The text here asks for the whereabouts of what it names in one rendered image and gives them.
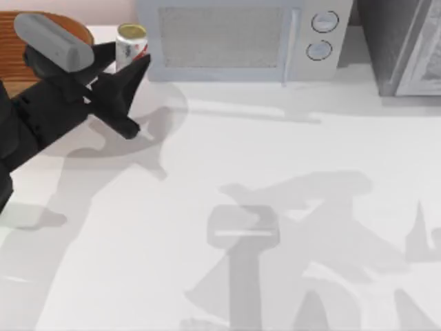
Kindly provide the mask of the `pale grey rounded box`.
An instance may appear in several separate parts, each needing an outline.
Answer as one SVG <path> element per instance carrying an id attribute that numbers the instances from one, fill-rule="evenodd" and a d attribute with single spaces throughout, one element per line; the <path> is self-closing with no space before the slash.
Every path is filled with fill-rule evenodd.
<path id="1" fill-rule="evenodd" d="M 90 45 L 43 14 L 18 14 L 14 31 L 28 46 L 66 72 L 78 72 L 94 63 Z"/>

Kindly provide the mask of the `pale grey cabinet door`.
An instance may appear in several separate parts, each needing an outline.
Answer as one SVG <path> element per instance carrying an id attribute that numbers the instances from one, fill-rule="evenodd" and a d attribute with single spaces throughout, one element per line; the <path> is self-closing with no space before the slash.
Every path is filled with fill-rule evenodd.
<path id="1" fill-rule="evenodd" d="M 396 94 L 441 97 L 441 0 L 421 0 L 405 50 Z"/>

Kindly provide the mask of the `red and white can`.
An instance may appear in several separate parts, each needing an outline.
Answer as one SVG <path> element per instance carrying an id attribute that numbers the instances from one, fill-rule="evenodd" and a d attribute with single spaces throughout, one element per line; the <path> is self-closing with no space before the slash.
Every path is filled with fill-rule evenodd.
<path id="1" fill-rule="evenodd" d="M 116 71 L 147 54 L 147 31 L 137 23 L 124 23 L 117 28 Z"/>

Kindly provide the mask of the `round brown wooden tray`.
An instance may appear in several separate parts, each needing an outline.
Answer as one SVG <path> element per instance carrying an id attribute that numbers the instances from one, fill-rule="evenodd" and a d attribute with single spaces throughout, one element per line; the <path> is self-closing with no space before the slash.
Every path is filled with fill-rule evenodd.
<path id="1" fill-rule="evenodd" d="M 20 13 L 43 14 L 80 40 L 89 45 L 94 44 L 94 37 L 88 28 L 67 16 L 43 11 L 0 11 L 0 80 L 3 81 L 10 97 L 18 95 L 39 81 L 33 71 L 24 64 L 25 43 L 14 32 L 14 19 Z"/>

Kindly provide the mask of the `round microwave knob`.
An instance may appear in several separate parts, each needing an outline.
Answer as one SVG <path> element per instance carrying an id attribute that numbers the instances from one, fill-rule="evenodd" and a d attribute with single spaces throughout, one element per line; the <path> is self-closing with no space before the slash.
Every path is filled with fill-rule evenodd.
<path id="1" fill-rule="evenodd" d="M 319 12 L 311 19 L 311 27 L 317 33 L 330 33 L 335 30 L 340 22 L 340 17 L 334 11 Z"/>
<path id="2" fill-rule="evenodd" d="M 306 50 L 305 54 L 312 61 L 323 61 L 331 56 L 334 48 L 332 44 L 327 40 L 319 40 L 313 43 L 310 43 Z"/>

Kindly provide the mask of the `pale microwave door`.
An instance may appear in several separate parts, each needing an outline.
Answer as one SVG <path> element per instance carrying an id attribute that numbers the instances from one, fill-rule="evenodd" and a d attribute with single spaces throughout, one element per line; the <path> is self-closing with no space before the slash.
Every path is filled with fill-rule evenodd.
<path id="1" fill-rule="evenodd" d="M 152 81 L 282 83 L 292 8 L 304 0 L 136 0 Z"/>

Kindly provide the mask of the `pale microwave oven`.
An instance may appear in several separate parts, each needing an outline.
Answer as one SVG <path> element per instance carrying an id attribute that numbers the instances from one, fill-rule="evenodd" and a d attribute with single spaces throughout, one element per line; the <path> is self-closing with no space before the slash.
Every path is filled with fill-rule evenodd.
<path id="1" fill-rule="evenodd" d="M 136 0 L 153 81 L 326 81 L 353 0 Z"/>

